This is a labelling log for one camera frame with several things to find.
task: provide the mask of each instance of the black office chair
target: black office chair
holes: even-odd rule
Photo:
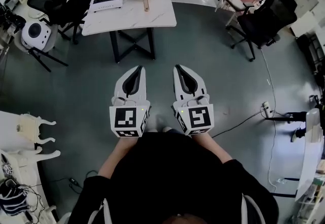
[[[233,29],[244,39],[233,44],[232,49],[242,42],[247,42],[255,60],[255,54],[252,43],[255,43],[259,49],[264,45],[270,46],[278,42],[280,36],[277,34],[283,27],[295,22],[297,16],[295,9],[297,3],[295,0],[266,0],[266,3],[257,9],[253,14],[246,14],[237,18],[243,31],[229,25],[227,30]]]
[[[82,20],[89,9],[91,0],[28,0],[28,6],[42,11],[49,17],[49,21],[42,19],[49,25],[58,24],[64,27],[70,23],[64,31],[58,31],[64,39],[70,40],[64,33],[70,28],[74,28],[72,40],[77,44],[76,33],[80,24],[84,24]]]

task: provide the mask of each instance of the black table frame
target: black table frame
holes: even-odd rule
[[[128,41],[132,42],[133,45],[126,49],[121,55],[119,54],[118,50],[118,44],[117,44],[117,35],[116,32],[123,38],[127,39]],[[142,53],[146,54],[153,60],[156,59],[155,56],[155,47],[154,47],[154,36],[153,36],[153,28],[146,28],[146,31],[140,34],[138,37],[133,38],[129,36],[128,34],[124,33],[121,30],[118,31],[110,31],[110,36],[111,36],[111,42],[112,42],[112,47],[113,47],[113,53],[114,53],[114,58],[116,63],[120,63],[120,61],[125,58],[130,52],[133,50],[138,50],[141,51]],[[149,40],[149,46],[150,46],[150,52],[147,51],[146,49],[142,48],[139,46],[137,43],[143,39],[145,36],[148,36]]]

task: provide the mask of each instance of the hand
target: hand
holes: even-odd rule
[[[115,147],[115,149],[129,151],[137,143],[137,137],[121,137]]]

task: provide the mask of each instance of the floor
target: floor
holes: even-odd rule
[[[210,102],[214,104],[212,135],[258,112],[264,101],[269,101],[274,108],[270,79],[261,53],[256,50],[256,60],[249,62],[251,53],[247,44],[235,49],[229,47],[239,39],[224,29],[231,13],[223,10],[214,13],[213,8],[188,4],[173,6],[177,26],[155,29],[156,61],[132,52],[116,64],[108,33],[80,36],[78,45],[58,37],[53,55],[69,67],[43,58],[52,73],[45,71],[31,56],[15,47],[10,49],[7,63],[0,68],[0,76],[4,75],[0,109],[29,112],[57,121],[56,126],[41,129],[43,138],[56,139],[55,143],[45,144],[44,150],[61,151],[60,157],[42,163],[48,181],[73,177],[82,183],[88,171],[100,168],[118,141],[109,123],[116,80],[137,65],[143,65],[147,72],[147,99],[152,105],[148,129],[168,125],[180,130],[171,109],[175,101],[172,69],[176,64],[195,70],[205,80]],[[318,93],[317,86],[294,36],[288,30],[282,30],[280,35],[279,43],[264,48],[275,86],[276,110],[280,113],[306,111],[310,108],[309,96]],[[140,44],[148,48],[146,39]],[[120,46],[127,47],[128,43],[121,40]],[[277,123],[276,127],[270,180],[277,185],[277,192],[294,194],[297,183],[277,180],[299,177],[304,140],[290,142],[299,123]],[[273,190],[268,184],[273,137],[273,123],[258,115],[215,141],[262,185]],[[236,173],[227,178],[240,181]],[[49,187],[47,196],[55,202],[58,215],[71,211],[78,194],[69,188],[68,181],[50,182]],[[276,200],[280,208],[279,223],[284,223],[292,214],[294,200]]]

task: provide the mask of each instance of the robotic gripper device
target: robotic gripper device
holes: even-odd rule
[[[111,129],[118,137],[141,137],[149,118],[146,70],[136,66],[118,79],[113,106],[110,107]]]
[[[213,104],[209,104],[210,96],[197,73],[183,65],[176,65],[174,92],[175,117],[185,135],[208,132],[214,127]],[[115,85],[110,120],[116,136],[142,136],[150,109],[150,102],[146,99],[146,71],[142,66],[136,66],[119,78]]]
[[[203,79],[183,65],[176,65],[173,72],[176,97],[173,108],[185,135],[210,131],[214,127],[213,104],[209,104]]]

